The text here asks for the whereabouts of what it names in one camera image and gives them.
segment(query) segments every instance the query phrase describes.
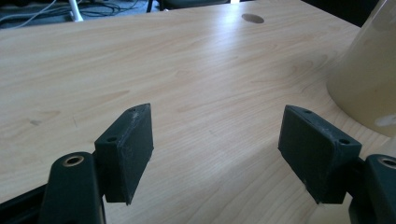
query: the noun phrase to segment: screw hole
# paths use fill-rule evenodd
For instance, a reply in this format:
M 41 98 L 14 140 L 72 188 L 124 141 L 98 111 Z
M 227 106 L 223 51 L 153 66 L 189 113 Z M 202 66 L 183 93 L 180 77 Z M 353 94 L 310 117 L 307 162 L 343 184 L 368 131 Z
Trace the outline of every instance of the screw hole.
M 84 161 L 84 157 L 72 156 L 72 157 L 69 157 L 66 160 L 64 160 L 64 166 L 70 167 L 70 166 L 79 165 L 80 163 L 82 163 L 82 161 Z
M 344 145 L 348 145 L 350 142 L 348 141 L 348 140 L 346 140 L 346 139 L 340 139 L 340 140 L 338 140 L 341 144 L 344 144 Z
M 396 161 L 395 160 L 390 160 L 387 158 L 379 158 L 379 161 L 383 165 L 388 166 L 389 168 L 396 169 Z
M 117 137 L 109 137 L 107 138 L 107 142 L 115 142 L 117 140 Z

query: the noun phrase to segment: floor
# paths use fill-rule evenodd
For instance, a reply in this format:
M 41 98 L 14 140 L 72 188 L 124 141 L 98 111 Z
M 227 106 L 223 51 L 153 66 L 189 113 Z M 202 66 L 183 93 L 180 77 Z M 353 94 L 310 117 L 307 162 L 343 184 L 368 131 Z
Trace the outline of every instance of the floor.
M 20 28 L 19 26 L 32 26 L 51 24 L 58 22 L 71 22 L 70 5 L 68 1 L 55 0 L 56 2 L 46 9 L 34 20 L 26 23 L 37 12 L 49 6 L 49 2 L 32 2 L 25 7 L 17 7 L 11 4 L 0 6 L 0 29 Z M 146 13 L 148 0 L 107 0 L 97 1 L 82 0 L 78 4 L 81 17 L 84 21 L 95 20 L 109 16 L 125 16 Z M 151 13 L 159 11 L 156 1 L 153 3 Z

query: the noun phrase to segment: wooden desk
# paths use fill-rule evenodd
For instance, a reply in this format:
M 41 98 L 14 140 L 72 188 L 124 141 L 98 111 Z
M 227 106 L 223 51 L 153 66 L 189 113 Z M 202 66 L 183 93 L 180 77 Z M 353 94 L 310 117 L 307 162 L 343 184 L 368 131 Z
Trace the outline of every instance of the wooden desk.
M 265 19 L 244 21 L 244 13 Z M 108 223 L 302 223 L 317 205 L 277 150 L 284 106 L 373 153 L 388 138 L 344 114 L 326 76 L 359 31 L 300 1 L 247 2 L 0 32 L 0 202 L 128 107 L 151 103 L 154 152 Z

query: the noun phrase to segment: wood grain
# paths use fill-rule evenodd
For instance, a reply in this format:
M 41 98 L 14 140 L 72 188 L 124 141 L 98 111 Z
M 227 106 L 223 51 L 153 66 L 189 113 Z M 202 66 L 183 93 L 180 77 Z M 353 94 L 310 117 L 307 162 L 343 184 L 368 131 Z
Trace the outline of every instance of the wood grain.
M 277 150 L 284 106 L 320 114 L 362 142 L 363 157 L 388 139 L 326 91 L 358 31 L 267 0 L 3 31 L 0 202 L 151 103 L 152 159 L 131 206 L 106 203 L 108 223 L 305 222 L 317 205 Z

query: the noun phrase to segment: desk surface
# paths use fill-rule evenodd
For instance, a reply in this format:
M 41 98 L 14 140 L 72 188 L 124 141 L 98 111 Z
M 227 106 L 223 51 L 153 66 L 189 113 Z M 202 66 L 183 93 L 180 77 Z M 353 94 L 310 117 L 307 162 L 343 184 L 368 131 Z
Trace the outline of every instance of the desk surface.
M 0 202 L 151 103 L 153 156 L 132 205 L 106 203 L 109 223 L 302 223 L 317 205 L 276 149 L 285 105 L 320 114 L 363 156 L 388 139 L 326 92 L 358 31 L 268 0 L 2 31 Z

